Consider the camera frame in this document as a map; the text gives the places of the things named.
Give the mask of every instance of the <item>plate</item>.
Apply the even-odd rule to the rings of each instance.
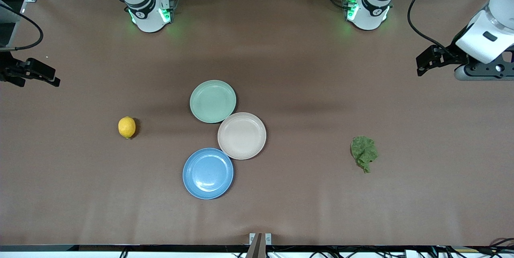
[[[266,128],[255,115],[238,112],[228,117],[218,130],[223,152],[237,160],[255,157],[266,143]]]
[[[189,107],[200,121],[218,123],[234,112],[235,100],[235,92],[228,83],[212,80],[193,90]]]
[[[197,150],[184,165],[182,180],[191,195],[199,199],[214,199],[223,195],[234,178],[230,158],[216,148]]]

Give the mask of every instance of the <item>blue plate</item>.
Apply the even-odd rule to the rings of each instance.
[[[197,150],[184,165],[184,185],[199,199],[214,199],[223,195],[232,184],[234,167],[230,158],[216,148]]]

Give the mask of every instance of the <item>green led light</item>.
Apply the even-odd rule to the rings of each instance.
[[[132,15],[132,12],[130,12],[129,10],[128,13],[130,14],[130,17],[132,17],[132,23],[136,24],[136,20],[134,19],[134,15]]]
[[[384,17],[382,17],[382,21],[386,20],[387,18],[387,11],[389,11],[390,6],[387,6],[387,9],[385,10]]]
[[[162,10],[159,8],[159,13],[162,17],[162,21],[164,21],[165,23],[168,23],[171,21],[171,19],[169,18],[169,13],[167,12],[167,10]]]
[[[350,10],[348,11],[347,18],[348,18],[349,20],[354,20],[354,18],[355,18],[355,14],[357,13],[357,11],[358,11],[358,10],[359,10],[359,5],[358,5],[358,4],[355,4],[355,5],[353,6],[353,8],[352,8],[352,9],[350,9]]]

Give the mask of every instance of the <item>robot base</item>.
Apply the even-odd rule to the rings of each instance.
[[[386,20],[389,7],[379,15],[372,16],[371,13],[362,6],[362,0],[356,1],[356,8],[348,12],[347,19],[349,22],[355,24],[355,26],[358,28],[363,30],[373,30],[380,26],[384,20]]]
[[[172,0],[155,0],[155,8],[147,18],[139,19],[132,15],[132,22],[145,33],[155,33],[173,20],[174,2]]]

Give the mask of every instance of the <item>green plate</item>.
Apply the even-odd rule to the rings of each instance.
[[[233,113],[235,92],[226,82],[206,81],[193,90],[189,107],[200,121],[218,123]]]

